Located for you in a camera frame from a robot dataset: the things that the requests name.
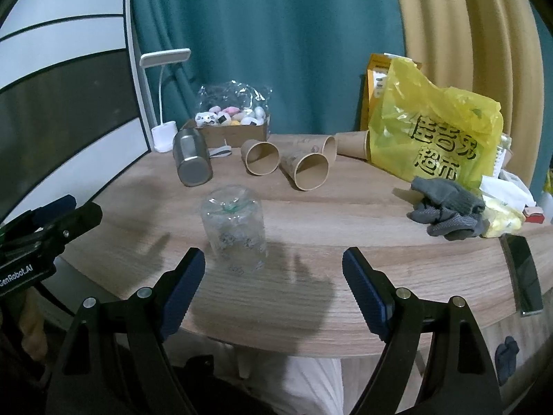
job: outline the yellow curtain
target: yellow curtain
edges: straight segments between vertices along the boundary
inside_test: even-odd
[[[499,101],[508,169],[530,185],[544,110],[540,40],[528,0],[399,0],[407,55],[441,87]]]

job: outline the phone screen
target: phone screen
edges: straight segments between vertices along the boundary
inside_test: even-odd
[[[544,310],[536,265],[525,237],[503,234],[499,240],[505,253],[513,281],[515,300],[522,316],[535,315]]]

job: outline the stainless steel tumbler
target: stainless steel tumbler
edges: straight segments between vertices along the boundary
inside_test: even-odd
[[[175,158],[180,181],[187,187],[202,185],[213,177],[209,151],[204,136],[194,128],[182,128],[173,139]]]

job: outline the wooden table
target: wooden table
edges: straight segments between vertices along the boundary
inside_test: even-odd
[[[419,298],[465,297],[481,327],[515,313],[497,239],[448,242],[406,214],[420,194],[363,161],[339,156],[327,182],[302,192],[276,170],[249,175],[233,151],[212,161],[214,178],[183,186],[170,154],[151,153],[115,179],[96,202],[99,227],[67,245],[64,259],[115,295],[153,285],[190,247],[206,253],[206,274],[182,327],[228,343],[308,356],[380,353],[342,276],[342,254],[358,246],[396,287]],[[198,205],[213,189],[243,184],[263,200],[269,258],[255,278],[218,266]],[[553,227],[527,224],[542,292],[553,287]],[[420,347],[429,344],[423,336]]]

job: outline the red object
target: red object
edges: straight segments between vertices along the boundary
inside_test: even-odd
[[[526,217],[526,223],[539,223],[542,224],[545,221],[545,216],[542,213],[533,213]]]

